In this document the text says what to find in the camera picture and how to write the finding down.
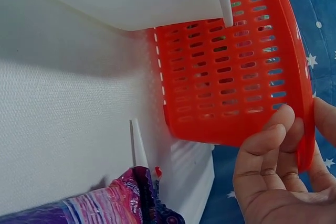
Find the star pattern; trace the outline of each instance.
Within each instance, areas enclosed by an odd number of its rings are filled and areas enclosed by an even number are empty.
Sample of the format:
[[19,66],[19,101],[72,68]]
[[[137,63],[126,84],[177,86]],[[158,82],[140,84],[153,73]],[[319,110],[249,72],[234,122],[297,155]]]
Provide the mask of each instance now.
[[309,53],[309,57],[307,57],[308,65],[311,66],[312,69],[314,69],[314,65],[318,65],[316,57],[317,56],[313,56],[311,53]]
[[330,169],[331,166],[335,164],[335,163],[333,162],[333,160],[334,160],[333,158],[332,158],[332,159],[327,159],[327,158],[326,158],[325,161],[324,161],[325,166],[326,166],[327,168]]
[[229,194],[226,195],[228,198],[236,198],[236,193],[231,191]]

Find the orange basket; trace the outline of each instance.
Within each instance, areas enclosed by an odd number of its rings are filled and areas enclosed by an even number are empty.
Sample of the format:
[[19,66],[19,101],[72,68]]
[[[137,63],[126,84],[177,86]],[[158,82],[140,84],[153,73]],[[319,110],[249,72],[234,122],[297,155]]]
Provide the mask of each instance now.
[[165,117],[178,138],[240,146],[284,103],[303,118],[300,171],[314,151],[306,55],[288,0],[231,0],[234,26],[211,19],[157,27]]

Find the blue fabric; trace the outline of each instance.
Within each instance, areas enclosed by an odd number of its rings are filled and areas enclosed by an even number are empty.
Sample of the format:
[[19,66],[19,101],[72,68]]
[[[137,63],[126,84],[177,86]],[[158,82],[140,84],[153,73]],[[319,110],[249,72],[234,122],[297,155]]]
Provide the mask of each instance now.
[[[306,48],[313,93],[336,105],[336,0],[290,1]],[[319,132],[316,139],[325,164],[335,175],[336,149]],[[237,153],[238,149],[224,146],[213,151],[215,180],[201,223],[244,223],[233,197],[232,175]],[[301,178],[311,190],[307,174]]]

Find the wall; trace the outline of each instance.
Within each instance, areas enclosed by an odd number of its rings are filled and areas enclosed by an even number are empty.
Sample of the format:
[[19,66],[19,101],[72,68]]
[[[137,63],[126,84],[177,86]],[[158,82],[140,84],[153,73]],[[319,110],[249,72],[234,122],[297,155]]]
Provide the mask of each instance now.
[[162,200],[196,223],[211,150],[170,136],[151,31],[56,0],[0,0],[0,10],[0,215],[108,185],[132,165],[137,118]]

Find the human hand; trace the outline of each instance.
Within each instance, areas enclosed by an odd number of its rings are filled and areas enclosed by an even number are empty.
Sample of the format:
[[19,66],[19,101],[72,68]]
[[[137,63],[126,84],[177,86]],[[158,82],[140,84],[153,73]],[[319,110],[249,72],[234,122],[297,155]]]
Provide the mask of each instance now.
[[[336,108],[314,99],[315,124],[336,146]],[[264,131],[242,144],[233,177],[236,198],[247,224],[336,223],[336,179],[324,165],[315,144],[308,170],[309,193],[298,175],[296,148],[303,121],[282,106]]]

